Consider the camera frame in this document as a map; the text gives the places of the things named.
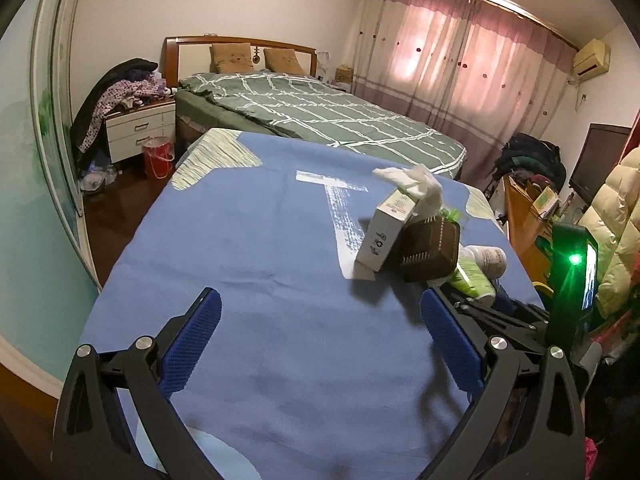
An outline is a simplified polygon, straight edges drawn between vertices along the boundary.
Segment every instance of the red bucket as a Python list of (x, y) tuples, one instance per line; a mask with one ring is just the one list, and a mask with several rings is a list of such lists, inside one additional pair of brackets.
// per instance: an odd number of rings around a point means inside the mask
[(174, 144), (167, 137), (151, 137), (142, 143), (145, 173), (149, 178), (166, 178), (174, 166)]

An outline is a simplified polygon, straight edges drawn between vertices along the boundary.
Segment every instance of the white box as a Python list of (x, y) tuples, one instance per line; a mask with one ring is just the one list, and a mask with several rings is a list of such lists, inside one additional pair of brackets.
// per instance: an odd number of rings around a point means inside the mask
[(414, 199), (398, 189), (386, 197), (373, 214), (356, 260), (379, 271), (414, 209)]

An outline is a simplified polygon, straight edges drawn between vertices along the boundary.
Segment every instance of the black tv screen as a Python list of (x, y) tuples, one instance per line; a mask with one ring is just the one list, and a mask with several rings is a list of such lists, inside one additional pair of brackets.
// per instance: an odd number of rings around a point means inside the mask
[(618, 162), (630, 133), (631, 128), (625, 126), (592, 124), (589, 127), (578, 164), (569, 179), (569, 186), (588, 205)]

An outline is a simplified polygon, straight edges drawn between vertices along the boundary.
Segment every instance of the wooden headboard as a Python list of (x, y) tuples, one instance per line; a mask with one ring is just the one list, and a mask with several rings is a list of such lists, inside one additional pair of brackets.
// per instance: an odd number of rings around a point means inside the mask
[(172, 36), (164, 40), (164, 51), (162, 53), (162, 74), (166, 79), (167, 86), (169, 88), (178, 86), (178, 80), (180, 77), (179, 67), (181, 46), (211, 45), (213, 43), (250, 43), (254, 50), (254, 64), (257, 64), (262, 59), (260, 57), (261, 52), (259, 50), (261, 48), (292, 48), (296, 51), (296, 54), (305, 54), (310, 57), (309, 73), (313, 76), (316, 75), (318, 56), (316, 55), (316, 50), (309, 46), (300, 46), (270, 40), (254, 40), (253, 38), (233, 38), (230, 36)]

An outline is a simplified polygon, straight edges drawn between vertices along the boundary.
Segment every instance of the yellow puffer jacket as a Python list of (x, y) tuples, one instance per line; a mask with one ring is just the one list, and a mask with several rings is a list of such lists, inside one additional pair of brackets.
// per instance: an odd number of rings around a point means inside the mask
[(598, 243), (596, 304), (602, 317), (621, 308), (629, 295), (640, 251), (639, 193), (640, 148), (636, 148), (611, 171), (578, 222)]

